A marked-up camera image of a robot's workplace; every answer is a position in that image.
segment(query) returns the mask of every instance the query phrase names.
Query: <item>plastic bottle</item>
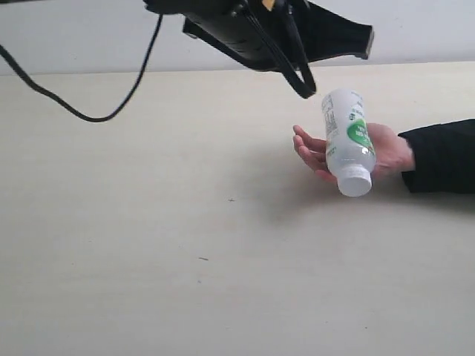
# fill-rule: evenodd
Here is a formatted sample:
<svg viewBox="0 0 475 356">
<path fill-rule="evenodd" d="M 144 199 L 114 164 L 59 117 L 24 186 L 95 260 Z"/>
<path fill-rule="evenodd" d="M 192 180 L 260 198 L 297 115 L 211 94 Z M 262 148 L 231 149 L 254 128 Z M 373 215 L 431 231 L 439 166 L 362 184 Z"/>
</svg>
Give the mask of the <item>plastic bottle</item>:
<svg viewBox="0 0 475 356">
<path fill-rule="evenodd" d="M 343 195 L 361 197 L 371 190 L 376 165 L 363 99 L 352 90 L 338 89 L 324 97 L 321 109 L 327 129 L 328 169 Z"/>
</svg>

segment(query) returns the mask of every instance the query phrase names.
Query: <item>beige table surface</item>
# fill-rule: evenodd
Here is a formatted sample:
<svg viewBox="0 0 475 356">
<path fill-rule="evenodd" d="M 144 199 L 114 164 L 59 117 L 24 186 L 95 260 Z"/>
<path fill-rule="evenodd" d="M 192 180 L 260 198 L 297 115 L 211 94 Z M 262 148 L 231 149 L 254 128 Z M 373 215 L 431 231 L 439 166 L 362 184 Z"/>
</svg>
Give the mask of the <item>beige table surface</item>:
<svg viewBox="0 0 475 356">
<path fill-rule="evenodd" d="M 342 86 L 396 131 L 475 114 L 475 63 L 149 73 L 114 121 L 0 78 L 2 356 L 475 355 L 475 202 L 351 200 L 292 150 Z M 39 76 L 91 114 L 135 74 Z"/>
</svg>

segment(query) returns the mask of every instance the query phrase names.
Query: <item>black sleeve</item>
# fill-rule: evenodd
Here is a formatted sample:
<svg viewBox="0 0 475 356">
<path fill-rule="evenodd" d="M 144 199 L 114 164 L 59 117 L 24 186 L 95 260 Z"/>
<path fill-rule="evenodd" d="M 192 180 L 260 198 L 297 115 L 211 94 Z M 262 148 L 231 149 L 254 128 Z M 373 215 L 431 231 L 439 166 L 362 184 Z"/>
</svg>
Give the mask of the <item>black sleeve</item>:
<svg viewBox="0 0 475 356">
<path fill-rule="evenodd" d="M 411 193 L 475 193 L 475 119 L 399 134 L 413 149 L 416 169 L 402 179 Z"/>
</svg>

